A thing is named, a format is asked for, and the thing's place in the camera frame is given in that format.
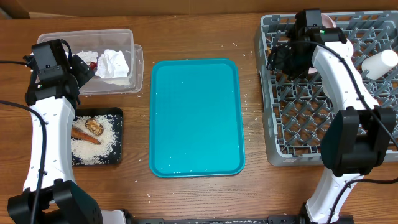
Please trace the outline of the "white upturned cup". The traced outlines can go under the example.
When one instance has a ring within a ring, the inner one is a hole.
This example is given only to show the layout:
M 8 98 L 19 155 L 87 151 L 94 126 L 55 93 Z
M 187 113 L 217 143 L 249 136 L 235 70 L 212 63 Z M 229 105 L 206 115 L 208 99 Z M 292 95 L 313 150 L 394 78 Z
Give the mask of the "white upturned cup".
M 367 78 L 377 80 L 393 69 L 397 61 L 397 54 L 393 50 L 384 50 L 364 60 L 361 68 L 367 71 Z

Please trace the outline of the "pink bowl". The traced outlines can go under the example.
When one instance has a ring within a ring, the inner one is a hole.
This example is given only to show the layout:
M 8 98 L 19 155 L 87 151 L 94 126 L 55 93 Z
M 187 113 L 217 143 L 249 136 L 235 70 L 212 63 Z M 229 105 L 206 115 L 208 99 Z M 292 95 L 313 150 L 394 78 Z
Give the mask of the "pink bowl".
M 354 47 L 349 39 L 346 40 L 345 46 L 347 47 L 347 53 L 349 58 L 354 55 Z

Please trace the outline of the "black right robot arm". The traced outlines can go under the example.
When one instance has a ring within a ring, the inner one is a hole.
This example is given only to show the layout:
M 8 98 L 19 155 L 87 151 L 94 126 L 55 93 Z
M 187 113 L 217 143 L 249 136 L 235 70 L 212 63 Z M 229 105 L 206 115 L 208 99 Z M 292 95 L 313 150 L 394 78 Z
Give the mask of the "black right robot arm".
M 368 92 L 351 59 L 352 43 L 339 27 L 323 25 L 320 10 L 298 12 L 287 37 L 287 43 L 272 48 L 268 69 L 295 80 L 315 68 L 335 111 L 320 141 L 325 166 L 321 180 L 297 220 L 341 223 L 340 209 L 354 186 L 367 181 L 365 175 L 383 163 L 389 143 L 396 143 L 396 113 Z

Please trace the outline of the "red snack wrapper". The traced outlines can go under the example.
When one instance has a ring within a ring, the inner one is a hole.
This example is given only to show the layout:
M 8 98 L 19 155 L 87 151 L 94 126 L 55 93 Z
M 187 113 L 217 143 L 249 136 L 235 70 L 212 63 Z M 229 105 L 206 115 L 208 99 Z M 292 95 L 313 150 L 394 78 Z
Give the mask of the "red snack wrapper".
M 91 62 L 91 63 L 89 64 L 89 67 L 90 67 L 92 70 L 94 70 L 94 69 L 97 67 L 97 63 Z

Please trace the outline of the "large white plate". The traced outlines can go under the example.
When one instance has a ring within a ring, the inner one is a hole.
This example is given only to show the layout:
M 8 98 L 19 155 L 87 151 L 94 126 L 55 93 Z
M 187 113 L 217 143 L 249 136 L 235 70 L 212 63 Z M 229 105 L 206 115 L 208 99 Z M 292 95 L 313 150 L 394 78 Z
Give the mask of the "large white plate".
M 336 28 L 336 24 L 331 17 L 329 17 L 328 15 L 323 14 L 323 13 L 321 13 L 321 17 L 322 17 L 322 24 L 326 28 Z M 317 69 L 311 67 L 311 68 L 309 68 L 308 73 L 309 74 L 317 73 Z

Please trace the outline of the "white napkin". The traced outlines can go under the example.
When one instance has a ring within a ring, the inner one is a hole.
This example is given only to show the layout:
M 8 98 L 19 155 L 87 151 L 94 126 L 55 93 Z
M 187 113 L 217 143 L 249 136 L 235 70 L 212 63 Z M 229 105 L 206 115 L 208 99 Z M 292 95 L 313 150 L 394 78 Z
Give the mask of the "white napkin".
M 96 63 L 98 58 L 97 51 L 81 51 L 76 53 L 87 65 Z
M 129 73 L 125 56 L 121 51 L 106 49 L 98 59 L 96 76 L 100 78 L 124 78 Z

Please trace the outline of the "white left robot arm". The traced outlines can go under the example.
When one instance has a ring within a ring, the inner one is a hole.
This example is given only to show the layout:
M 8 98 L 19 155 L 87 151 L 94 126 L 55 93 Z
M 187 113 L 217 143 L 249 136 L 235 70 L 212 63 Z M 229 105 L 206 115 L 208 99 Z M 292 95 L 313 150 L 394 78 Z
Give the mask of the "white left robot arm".
M 92 69 L 63 39 L 33 45 L 22 64 L 32 70 L 23 106 L 32 118 L 32 150 L 23 193 L 8 200 L 9 216 L 15 223 L 133 223 L 126 210 L 100 209 L 73 175 L 72 122 Z

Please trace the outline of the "brown crumbly food scrap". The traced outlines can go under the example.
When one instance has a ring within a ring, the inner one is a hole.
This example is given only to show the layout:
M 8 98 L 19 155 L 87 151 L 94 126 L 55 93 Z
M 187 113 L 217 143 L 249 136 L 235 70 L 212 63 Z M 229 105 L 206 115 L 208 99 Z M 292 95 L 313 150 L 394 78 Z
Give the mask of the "brown crumbly food scrap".
M 85 128 L 93 133 L 95 136 L 100 136 L 103 134 L 104 127 L 102 124 L 99 124 L 97 120 L 90 118 L 85 122 Z

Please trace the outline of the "orange carrot piece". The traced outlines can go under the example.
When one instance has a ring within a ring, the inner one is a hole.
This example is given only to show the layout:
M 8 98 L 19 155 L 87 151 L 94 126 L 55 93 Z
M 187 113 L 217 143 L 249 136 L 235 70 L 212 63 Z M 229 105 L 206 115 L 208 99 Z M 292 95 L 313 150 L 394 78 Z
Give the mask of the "orange carrot piece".
M 72 128 L 71 137 L 73 137 L 75 139 L 80 139 L 83 141 L 88 141 L 88 142 L 96 144 L 96 145 L 101 145 L 101 143 L 97 139 L 95 139 L 94 137 L 92 137 L 76 128 Z

